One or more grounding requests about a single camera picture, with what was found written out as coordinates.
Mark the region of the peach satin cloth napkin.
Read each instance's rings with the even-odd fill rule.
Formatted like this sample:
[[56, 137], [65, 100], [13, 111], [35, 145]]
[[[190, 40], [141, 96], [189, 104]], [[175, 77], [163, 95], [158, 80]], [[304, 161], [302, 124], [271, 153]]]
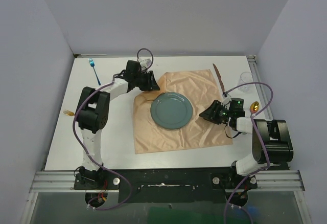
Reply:
[[[199, 115], [214, 100], [221, 100], [217, 83], [210, 70], [168, 72], [159, 80], [159, 91], [142, 92], [133, 102], [133, 134], [135, 153], [152, 153], [225, 146], [233, 143], [226, 135], [229, 128], [206, 121]], [[190, 101], [190, 122], [175, 130], [155, 124], [150, 114], [152, 102], [163, 93], [176, 92]]]

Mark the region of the teal round plate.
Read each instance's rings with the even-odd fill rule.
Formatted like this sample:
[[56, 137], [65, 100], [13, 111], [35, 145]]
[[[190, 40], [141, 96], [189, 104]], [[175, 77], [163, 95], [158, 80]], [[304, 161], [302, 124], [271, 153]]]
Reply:
[[176, 92], [160, 94], [151, 103], [150, 114], [160, 127], [176, 130], [186, 126], [193, 115], [193, 107], [187, 97]]

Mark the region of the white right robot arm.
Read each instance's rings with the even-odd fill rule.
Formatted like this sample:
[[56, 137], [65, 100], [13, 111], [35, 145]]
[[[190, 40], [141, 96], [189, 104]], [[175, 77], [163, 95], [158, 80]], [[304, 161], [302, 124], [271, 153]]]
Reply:
[[294, 150], [285, 120], [255, 119], [245, 116], [244, 99], [226, 98], [214, 100], [199, 117], [214, 124], [224, 124], [236, 131], [252, 135], [251, 153], [235, 162], [235, 170], [227, 175], [228, 183], [235, 188], [246, 181], [247, 175], [271, 165], [280, 165], [293, 160]]

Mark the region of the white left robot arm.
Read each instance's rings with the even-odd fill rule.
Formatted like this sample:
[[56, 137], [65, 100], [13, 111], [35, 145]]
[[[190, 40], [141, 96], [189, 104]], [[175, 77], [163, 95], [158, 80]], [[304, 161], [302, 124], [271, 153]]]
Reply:
[[153, 71], [149, 70], [153, 60], [129, 60], [126, 68], [115, 74], [112, 81], [99, 88], [84, 87], [73, 120], [73, 133], [76, 136], [78, 125], [82, 139], [83, 162], [79, 169], [82, 178], [90, 187], [97, 189], [104, 183], [103, 161], [101, 158], [101, 133], [108, 121], [110, 102], [134, 88], [141, 91], [160, 90]]

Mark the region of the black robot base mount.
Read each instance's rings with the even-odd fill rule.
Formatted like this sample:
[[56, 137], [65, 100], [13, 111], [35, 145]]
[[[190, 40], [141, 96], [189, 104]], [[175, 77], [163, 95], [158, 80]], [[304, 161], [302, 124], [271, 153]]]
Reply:
[[246, 178], [234, 166], [175, 169], [125, 169], [114, 173], [101, 169], [74, 173], [75, 190], [86, 191], [85, 200], [101, 206], [110, 192], [126, 203], [224, 203], [233, 190], [234, 200], [246, 200], [247, 192], [258, 187], [254, 177]]

